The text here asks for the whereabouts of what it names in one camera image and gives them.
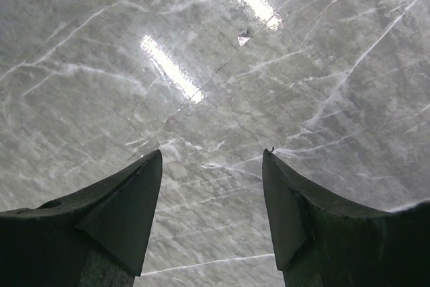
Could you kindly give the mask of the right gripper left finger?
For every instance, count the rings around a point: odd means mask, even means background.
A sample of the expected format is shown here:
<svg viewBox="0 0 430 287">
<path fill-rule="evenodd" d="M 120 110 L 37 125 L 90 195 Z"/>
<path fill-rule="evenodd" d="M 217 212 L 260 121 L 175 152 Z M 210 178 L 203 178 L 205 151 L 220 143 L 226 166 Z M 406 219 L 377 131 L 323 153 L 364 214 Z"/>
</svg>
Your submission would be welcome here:
<svg viewBox="0 0 430 287">
<path fill-rule="evenodd" d="M 1 285 L 132 286 L 162 174 L 156 150 L 72 194 L 2 212 Z"/>
</svg>

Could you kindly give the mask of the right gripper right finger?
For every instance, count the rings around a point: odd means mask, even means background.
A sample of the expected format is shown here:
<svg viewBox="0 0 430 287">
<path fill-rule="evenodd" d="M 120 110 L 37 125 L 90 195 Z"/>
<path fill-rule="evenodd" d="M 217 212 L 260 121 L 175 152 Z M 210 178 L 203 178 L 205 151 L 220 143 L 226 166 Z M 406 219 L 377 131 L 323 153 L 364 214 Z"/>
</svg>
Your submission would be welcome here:
<svg viewBox="0 0 430 287">
<path fill-rule="evenodd" d="M 263 193 L 286 286 L 428 286 L 429 203 L 384 212 L 348 200 L 264 151 Z"/>
</svg>

